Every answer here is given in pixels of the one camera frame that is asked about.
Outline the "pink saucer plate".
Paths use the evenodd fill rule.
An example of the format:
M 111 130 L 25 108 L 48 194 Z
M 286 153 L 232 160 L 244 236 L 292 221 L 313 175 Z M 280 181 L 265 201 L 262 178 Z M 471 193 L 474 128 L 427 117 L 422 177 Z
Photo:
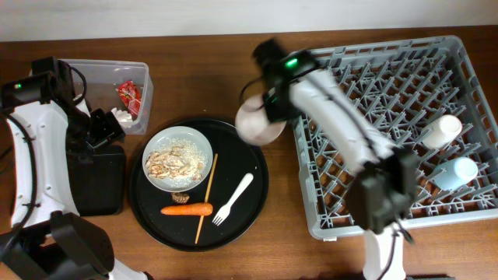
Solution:
M 249 97 L 235 117 L 238 135 L 251 145 L 263 146 L 274 142 L 286 126 L 285 121 L 271 123 L 262 105 L 262 95 Z

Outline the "light blue cup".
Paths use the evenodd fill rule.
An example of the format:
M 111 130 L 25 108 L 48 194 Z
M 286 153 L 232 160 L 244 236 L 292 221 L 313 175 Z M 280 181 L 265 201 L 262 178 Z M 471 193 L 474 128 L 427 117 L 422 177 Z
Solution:
M 438 165 L 433 182 L 443 191 L 454 191 L 475 179 L 478 171 L 474 160 L 459 157 Z

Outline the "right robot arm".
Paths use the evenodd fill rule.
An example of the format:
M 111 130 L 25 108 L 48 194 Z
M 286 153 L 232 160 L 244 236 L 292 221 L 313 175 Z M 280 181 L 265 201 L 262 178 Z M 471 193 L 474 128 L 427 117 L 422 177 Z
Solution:
M 304 113 L 319 125 L 341 155 L 353 180 L 345 205 L 363 230 L 366 279 L 404 279 L 402 226 L 416 198 L 417 156 L 396 146 L 351 104 L 335 79 L 310 51 L 287 53 L 275 39 L 252 54 L 265 85 L 262 114 L 250 133 Z

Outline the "red snack wrapper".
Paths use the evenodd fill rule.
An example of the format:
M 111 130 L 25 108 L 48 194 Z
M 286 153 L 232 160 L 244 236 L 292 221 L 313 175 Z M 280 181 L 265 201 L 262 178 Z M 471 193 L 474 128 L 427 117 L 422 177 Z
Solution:
M 141 107 L 141 93 L 137 86 L 132 80 L 122 83 L 117 88 L 118 95 L 121 101 L 124 103 L 128 112 L 133 116 L 137 117 L 139 115 Z

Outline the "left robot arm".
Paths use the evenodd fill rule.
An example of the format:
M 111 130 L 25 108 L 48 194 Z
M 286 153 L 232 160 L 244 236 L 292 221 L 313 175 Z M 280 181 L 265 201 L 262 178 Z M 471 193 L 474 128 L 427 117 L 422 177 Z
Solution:
M 1 88 L 1 113 L 12 133 L 16 196 L 1 261 L 22 279 L 146 279 L 114 256 L 110 237 L 79 213 L 122 204 L 123 128 L 75 92 L 77 70 L 48 57 L 28 77 Z

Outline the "white tissue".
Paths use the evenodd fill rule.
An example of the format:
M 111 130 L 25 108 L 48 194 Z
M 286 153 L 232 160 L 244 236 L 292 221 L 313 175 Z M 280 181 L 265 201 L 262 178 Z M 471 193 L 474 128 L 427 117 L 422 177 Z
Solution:
M 123 128 L 130 128 L 132 126 L 133 116 L 127 110 L 121 110 L 115 107 L 110 112 Z

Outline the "small white cup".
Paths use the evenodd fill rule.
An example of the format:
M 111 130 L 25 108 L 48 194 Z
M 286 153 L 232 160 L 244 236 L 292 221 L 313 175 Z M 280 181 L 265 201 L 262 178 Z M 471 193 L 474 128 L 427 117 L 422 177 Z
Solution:
M 446 114 L 428 124 L 424 131 L 422 144 L 428 149 L 441 149 L 461 133 L 462 123 L 454 115 Z

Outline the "white plastic fork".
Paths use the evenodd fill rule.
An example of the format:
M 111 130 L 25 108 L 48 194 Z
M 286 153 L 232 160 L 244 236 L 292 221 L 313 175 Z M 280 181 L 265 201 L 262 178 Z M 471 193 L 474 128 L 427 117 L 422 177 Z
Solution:
M 250 185 L 253 179 L 254 175 L 252 173 L 246 173 L 244 175 L 244 177 L 237 185 L 235 191 L 233 192 L 228 202 L 216 213 L 215 217 L 213 218 L 212 223 L 215 226 L 219 226 L 221 223 L 223 223 L 226 220 L 226 218 L 230 215 L 230 210 L 233 204 L 247 189 L 247 187 Z

